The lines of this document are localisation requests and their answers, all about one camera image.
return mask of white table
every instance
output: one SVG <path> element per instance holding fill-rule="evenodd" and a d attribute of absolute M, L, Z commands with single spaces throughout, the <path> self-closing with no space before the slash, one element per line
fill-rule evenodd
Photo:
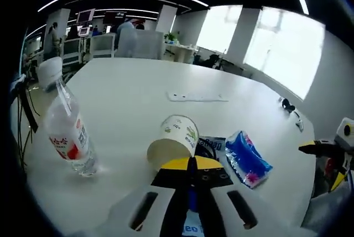
<path fill-rule="evenodd" d="M 245 130 L 263 158 L 274 166 L 256 191 L 293 225 L 307 210 L 315 175 L 315 157 L 298 151 L 314 139 L 303 116 L 304 132 L 295 126 L 265 85 L 240 76 L 161 60 L 97 58 L 68 83 L 81 105 L 101 170 L 77 176 L 55 152 L 42 127 L 28 151 L 28 183 L 48 218 L 64 234 L 101 224 L 110 207 L 154 171 L 146 151 L 161 122 L 172 114 L 189 116 L 200 135 L 228 137 Z M 223 94 L 229 102 L 170 102 L 167 91 L 198 90 Z M 231 178 L 239 182 L 235 174 Z"/>
<path fill-rule="evenodd" d="M 175 57 L 174 60 L 177 63 L 188 63 L 191 64 L 189 62 L 189 59 L 192 56 L 192 53 L 195 51 L 194 48 L 191 47 L 187 47 L 187 46 L 183 46 L 183 45 L 176 45 L 176 44 L 167 44 L 165 43 L 166 46 L 170 46 L 172 48 L 176 48 L 175 53 Z"/>

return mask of bottle label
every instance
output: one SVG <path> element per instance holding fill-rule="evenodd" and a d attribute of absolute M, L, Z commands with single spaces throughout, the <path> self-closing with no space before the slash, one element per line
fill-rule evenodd
<path fill-rule="evenodd" d="M 50 135 L 49 140 L 59 155 L 66 160 L 78 160 L 89 150 L 89 136 L 80 114 L 77 116 L 75 126 L 66 135 Z"/>

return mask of computer monitor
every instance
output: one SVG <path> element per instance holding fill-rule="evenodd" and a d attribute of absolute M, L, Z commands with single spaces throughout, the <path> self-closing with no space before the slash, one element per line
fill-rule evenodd
<path fill-rule="evenodd" d="M 88 22 L 88 21 L 92 21 L 93 19 L 93 14 L 95 13 L 95 9 L 90 9 L 90 10 L 85 10 L 85 11 L 81 11 L 78 15 L 77 15 L 77 23 L 82 23 L 82 22 Z"/>
<path fill-rule="evenodd" d="M 103 24 L 114 25 L 123 23 L 126 18 L 127 12 L 125 11 L 107 11 L 103 18 Z"/>
<path fill-rule="evenodd" d="M 85 37 L 90 33 L 90 27 L 81 28 L 79 31 L 79 37 Z"/>
<path fill-rule="evenodd" d="M 64 54 L 78 53 L 80 40 L 68 40 L 64 43 Z"/>

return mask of bottle cap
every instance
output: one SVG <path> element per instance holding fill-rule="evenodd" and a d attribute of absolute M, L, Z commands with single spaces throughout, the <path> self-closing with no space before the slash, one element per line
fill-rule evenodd
<path fill-rule="evenodd" d="M 62 76 L 62 70 L 63 61 L 61 57 L 54 57 L 42 62 L 37 70 L 39 86 L 42 89 L 47 88 Z"/>

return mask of window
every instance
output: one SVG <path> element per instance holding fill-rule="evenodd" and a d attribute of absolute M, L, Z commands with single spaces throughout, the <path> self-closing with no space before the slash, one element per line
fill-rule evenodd
<path fill-rule="evenodd" d="M 41 46 L 40 36 L 35 39 L 35 42 L 36 42 L 36 47 L 35 47 L 35 51 L 36 51 L 39 50 Z"/>
<path fill-rule="evenodd" d="M 324 31 L 311 18 L 263 8 L 244 63 L 304 100 L 320 63 Z"/>
<path fill-rule="evenodd" d="M 170 33 L 172 32 L 172 29 L 173 29 L 173 25 L 174 25 L 174 23 L 175 23 L 175 20 L 176 20 L 176 15 L 175 15 L 175 17 L 173 18 L 172 25 L 171 25 L 171 28 L 170 28 Z"/>
<path fill-rule="evenodd" d="M 197 46 L 226 54 L 242 6 L 215 6 L 207 12 Z"/>

